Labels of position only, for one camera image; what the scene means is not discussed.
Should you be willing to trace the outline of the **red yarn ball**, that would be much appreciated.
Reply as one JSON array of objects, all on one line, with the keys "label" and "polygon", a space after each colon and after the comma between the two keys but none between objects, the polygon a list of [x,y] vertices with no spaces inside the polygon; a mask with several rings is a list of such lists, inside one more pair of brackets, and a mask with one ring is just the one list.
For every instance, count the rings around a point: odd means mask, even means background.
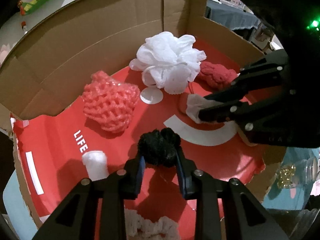
[{"label": "red yarn ball", "polygon": [[222,64],[203,61],[200,64],[200,72],[196,80],[212,92],[219,92],[228,88],[237,77],[238,74],[233,69],[227,69]]}]

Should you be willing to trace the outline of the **white cloth piece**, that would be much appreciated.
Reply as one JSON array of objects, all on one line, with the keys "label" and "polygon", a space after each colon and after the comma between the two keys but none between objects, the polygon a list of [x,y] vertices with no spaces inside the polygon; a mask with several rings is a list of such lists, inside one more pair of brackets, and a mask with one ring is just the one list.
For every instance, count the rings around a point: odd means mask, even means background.
[{"label": "white cloth piece", "polygon": [[187,97],[187,108],[185,113],[196,124],[201,124],[203,121],[199,119],[200,110],[219,105],[222,105],[222,103],[215,100],[207,100],[199,94],[189,94]]}]

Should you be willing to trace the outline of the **small white foam piece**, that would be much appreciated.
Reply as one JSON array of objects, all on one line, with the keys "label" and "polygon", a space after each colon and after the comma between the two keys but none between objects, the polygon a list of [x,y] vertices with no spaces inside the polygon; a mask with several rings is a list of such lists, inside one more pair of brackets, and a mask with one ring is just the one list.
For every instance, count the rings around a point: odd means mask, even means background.
[{"label": "small white foam piece", "polygon": [[103,151],[89,151],[82,155],[89,179],[102,180],[108,177],[107,156]]}]

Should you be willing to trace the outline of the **white mesh bath pouf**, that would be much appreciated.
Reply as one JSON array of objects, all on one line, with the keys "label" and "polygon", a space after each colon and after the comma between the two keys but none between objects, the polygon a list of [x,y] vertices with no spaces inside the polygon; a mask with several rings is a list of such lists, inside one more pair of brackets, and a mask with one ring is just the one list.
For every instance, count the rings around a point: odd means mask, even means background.
[{"label": "white mesh bath pouf", "polygon": [[182,94],[200,73],[200,64],[207,56],[193,47],[193,35],[174,36],[163,31],[145,39],[129,67],[142,72],[148,87],[163,89],[168,94]]}]

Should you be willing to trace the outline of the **black pom pom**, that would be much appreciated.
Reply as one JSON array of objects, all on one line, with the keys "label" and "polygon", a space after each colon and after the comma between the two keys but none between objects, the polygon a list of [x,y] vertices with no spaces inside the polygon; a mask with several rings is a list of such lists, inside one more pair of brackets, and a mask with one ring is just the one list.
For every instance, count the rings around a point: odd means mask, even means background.
[{"label": "black pom pom", "polygon": [[179,152],[182,152],[181,138],[168,127],[144,133],[137,145],[137,155],[150,165],[173,167]]}]

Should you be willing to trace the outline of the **red foam net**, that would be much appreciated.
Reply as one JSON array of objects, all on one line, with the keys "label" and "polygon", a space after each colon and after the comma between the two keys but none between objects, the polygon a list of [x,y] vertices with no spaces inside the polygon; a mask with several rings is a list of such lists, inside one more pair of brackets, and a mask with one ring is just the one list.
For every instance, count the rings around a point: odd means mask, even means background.
[{"label": "red foam net", "polygon": [[84,115],[109,133],[125,131],[140,99],[140,89],[117,81],[102,70],[92,74],[91,79],[82,93]]}]

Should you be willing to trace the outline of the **light blue table cloth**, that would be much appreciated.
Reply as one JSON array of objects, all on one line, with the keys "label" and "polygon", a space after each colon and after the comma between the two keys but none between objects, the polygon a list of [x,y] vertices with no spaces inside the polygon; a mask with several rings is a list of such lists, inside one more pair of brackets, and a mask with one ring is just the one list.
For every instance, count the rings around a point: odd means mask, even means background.
[{"label": "light blue table cloth", "polygon": [[[318,148],[249,147],[234,141],[212,147],[183,143],[182,147],[199,169],[221,180],[239,178],[265,208],[282,210],[302,209],[312,186],[279,189],[278,168],[319,156]],[[47,151],[31,146],[14,150],[13,156],[15,171],[4,189],[4,205],[20,239],[31,239],[42,219],[88,174],[78,148]],[[147,166],[141,193],[125,206],[152,221],[167,216],[180,225],[182,239],[194,236],[195,203],[182,198],[174,168]]]}]

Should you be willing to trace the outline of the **glass jar gold lid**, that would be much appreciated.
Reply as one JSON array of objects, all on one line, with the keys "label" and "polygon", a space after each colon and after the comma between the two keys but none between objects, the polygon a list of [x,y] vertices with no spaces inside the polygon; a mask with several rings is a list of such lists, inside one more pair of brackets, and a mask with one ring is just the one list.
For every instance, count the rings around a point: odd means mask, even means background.
[{"label": "glass jar gold lid", "polygon": [[277,186],[280,189],[292,189],[314,183],[318,174],[316,157],[303,159],[280,167],[277,173]]}]

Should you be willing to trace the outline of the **dark grey covered table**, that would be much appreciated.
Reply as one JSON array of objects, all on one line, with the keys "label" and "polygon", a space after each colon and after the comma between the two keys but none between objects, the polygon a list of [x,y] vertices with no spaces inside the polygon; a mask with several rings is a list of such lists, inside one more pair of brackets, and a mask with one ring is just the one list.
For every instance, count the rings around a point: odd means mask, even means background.
[{"label": "dark grey covered table", "polygon": [[258,29],[260,24],[259,18],[255,15],[214,0],[207,0],[204,16],[230,30]]}]

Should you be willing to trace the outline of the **cardboard box red inside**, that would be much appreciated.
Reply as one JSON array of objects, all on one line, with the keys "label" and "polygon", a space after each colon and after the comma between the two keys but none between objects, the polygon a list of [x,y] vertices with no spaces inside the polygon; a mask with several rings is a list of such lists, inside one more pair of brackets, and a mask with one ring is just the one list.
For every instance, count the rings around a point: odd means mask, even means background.
[{"label": "cardboard box red inside", "polygon": [[243,66],[262,52],[204,17],[207,0],[75,0],[30,28],[1,66],[1,130],[10,118],[58,115],[97,70],[126,67],[147,37],[191,34]]}]

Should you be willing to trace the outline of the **pale pink plush toy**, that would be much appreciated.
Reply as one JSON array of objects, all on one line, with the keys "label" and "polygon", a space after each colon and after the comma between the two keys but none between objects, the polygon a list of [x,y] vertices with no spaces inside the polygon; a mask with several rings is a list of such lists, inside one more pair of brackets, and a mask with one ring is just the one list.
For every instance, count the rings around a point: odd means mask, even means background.
[{"label": "pale pink plush toy", "polygon": [[4,44],[3,46],[1,46],[1,49],[0,49],[0,65],[3,64],[5,58],[7,57],[7,55],[9,54],[10,51],[11,51],[10,44]]}]

